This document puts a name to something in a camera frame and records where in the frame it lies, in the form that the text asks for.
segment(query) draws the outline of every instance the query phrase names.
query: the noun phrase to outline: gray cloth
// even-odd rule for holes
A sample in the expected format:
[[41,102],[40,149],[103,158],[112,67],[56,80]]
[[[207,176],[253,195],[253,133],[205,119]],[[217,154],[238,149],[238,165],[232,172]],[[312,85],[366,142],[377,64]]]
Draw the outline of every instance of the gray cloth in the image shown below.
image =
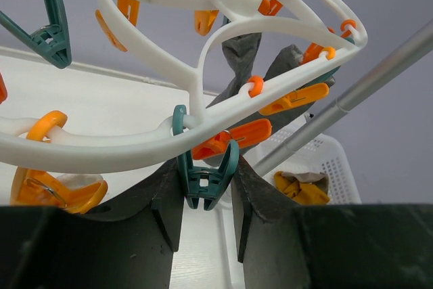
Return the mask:
[[[223,42],[223,53],[227,63],[235,73],[235,78],[221,94],[214,98],[209,106],[215,105],[227,98],[230,98],[233,95],[236,95],[239,92],[240,87],[251,77],[252,66],[254,59],[256,58],[260,40],[261,33],[254,33],[242,35],[240,37],[229,39]],[[285,73],[286,71],[298,67],[302,61],[302,58],[303,54],[297,46],[290,45],[285,47],[274,59],[264,77],[264,80],[267,81],[273,77]],[[335,80],[333,77],[331,77],[326,81],[326,83],[328,86],[332,86],[335,83]],[[259,112],[255,112],[254,114],[247,116],[245,119],[240,120],[238,123],[235,123],[228,129],[244,125],[260,118],[267,118],[272,124],[272,134],[274,134],[286,125],[290,124],[293,120],[298,118],[298,116],[304,114],[313,104],[314,103],[310,103],[270,116],[263,116]],[[242,148],[240,150],[240,154],[244,155],[248,150],[254,148],[255,146],[257,145]],[[222,158],[223,155],[214,156],[205,159],[204,162],[210,166],[219,166]]]

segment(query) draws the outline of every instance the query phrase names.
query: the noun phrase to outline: orange clothespin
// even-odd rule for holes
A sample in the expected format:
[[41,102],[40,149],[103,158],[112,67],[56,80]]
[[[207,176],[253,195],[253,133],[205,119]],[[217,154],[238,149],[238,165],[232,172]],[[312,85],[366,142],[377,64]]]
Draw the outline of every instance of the orange clothespin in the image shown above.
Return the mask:
[[117,7],[132,25],[137,25],[140,2],[138,0],[117,0]]
[[219,10],[196,10],[194,12],[194,27],[196,32],[206,36],[212,29],[218,16]]
[[[128,18],[129,22],[136,26],[138,20],[138,14],[140,10],[140,2],[138,0],[117,0],[117,7],[122,12],[122,14]],[[128,49],[114,36],[113,32],[108,28],[106,21],[102,17],[99,10],[95,13],[96,19],[101,26],[103,32],[106,34],[107,38],[110,40],[111,44],[117,49],[127,52]]]
[[[335,33],[332,28],[328,27],[327,29],[331,33]],[[319,57],[319,54],[322,52],[322,50],[323,50],[322,46],[317,45],[316,43],[311,43],[304,53],[304,58],[301,64],[306,64],[310,61],[317,59]]]
[[[52,111],[32,127],[26,138],[43,141],[52,128],[63,127],[67,119],[62,112]],[[18,167],[12,183],[10,204],[52,205],[69,213],[86,213],[102,201],[107,190],[104,180],[71,190],[45,171]]]
[[280,113],[286,110],[291,110],[292,108],[297,108],[299,106],[315,102],[324,98],[328,94],[328,85],[325,83],[318,83],[288,93],[286,96],[283,96],[268,106],[265,106],[259,112],[265,116]]
[[348,25],[351,25],[353,28],[357,27],[357,23],[354,20],[345,20],[340,26],[340,29],[343,32],[343,34],[341,34],[342,38],[349,37],[352,34],[352,32],[347,28]]
[[239,148],[249,147],[268,139],[271,134],[271,123],[267,118],[261,118],[231,130],[220,132],[193,148],[192,156],[195,160],[201,160],[223,154],[231,139],[237,141]]
[[0,104],[3,103],[7,99],[7,89],[5,82],[3,81],[3,77],[0,73]]
[[278,0],[263,0],[258,11],[266,16],[275,16],[278,14],[278,12],[283,7],[283,4],[280,3]]

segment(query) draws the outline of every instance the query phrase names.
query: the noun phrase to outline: green plastic clip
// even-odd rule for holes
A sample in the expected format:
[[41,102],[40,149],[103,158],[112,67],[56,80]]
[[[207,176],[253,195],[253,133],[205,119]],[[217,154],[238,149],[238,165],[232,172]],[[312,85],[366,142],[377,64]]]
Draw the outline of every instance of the green plastic clip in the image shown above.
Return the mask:
[[49,63],[63,69],[72,62],[65,6],[63,0],[44,2],[49,25],[41,27],[31,35],[3,12],[0,12],[0,24]]
[[[178,105],[173,113],[173,135],[183,132],[185,105]],[[239,161],[239,145],[231,140],[218,169],[193,165],[191,150],[177,157],[183,193],[191,209],[197,209],[200,198],[204,199],[204,210],[212,210],[230,184]],[[201,186],[200,180],[207,179],[208,185]]]

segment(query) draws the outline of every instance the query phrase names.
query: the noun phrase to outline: gray metal rod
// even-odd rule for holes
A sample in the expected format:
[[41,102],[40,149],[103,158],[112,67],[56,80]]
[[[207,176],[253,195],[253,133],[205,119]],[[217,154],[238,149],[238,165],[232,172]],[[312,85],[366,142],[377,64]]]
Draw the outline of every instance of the gray metal rod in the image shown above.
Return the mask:
[[350,110],[433,50],[433,20],[253,166],[266,175]]

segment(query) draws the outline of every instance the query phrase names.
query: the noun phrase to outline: plastic basket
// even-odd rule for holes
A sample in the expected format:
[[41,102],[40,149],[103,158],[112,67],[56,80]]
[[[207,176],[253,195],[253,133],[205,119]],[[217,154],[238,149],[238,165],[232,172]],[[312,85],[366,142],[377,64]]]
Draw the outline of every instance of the plastic basket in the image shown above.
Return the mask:
[[[288,125],[250,150],[246,156],[248,162],[254,166],[259,159],[277,147],[297,128],[296,125]],[[361,203],[344,149],[333,137],[320,134],[298,150],[295,155],[266,174],[263,179],[275,186],[273,176],[277,171],[324,172],[329,175],[330,204]]]

